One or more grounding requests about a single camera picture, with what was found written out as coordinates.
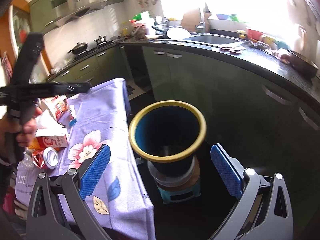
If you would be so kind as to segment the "person's left hand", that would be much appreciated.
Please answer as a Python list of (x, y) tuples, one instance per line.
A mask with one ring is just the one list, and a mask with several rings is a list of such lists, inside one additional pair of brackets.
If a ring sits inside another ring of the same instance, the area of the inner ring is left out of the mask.
[(17, 134), (16, 140), (22, 147), (28, 147), (36, 133), (36, 118), (42, 114), (39, 107), (35, 108), (33, 117), (23, 126), (18, 121), (9, 119), (7, 114), (1, 118), (1, 147), (5, 147), (5, 134)]

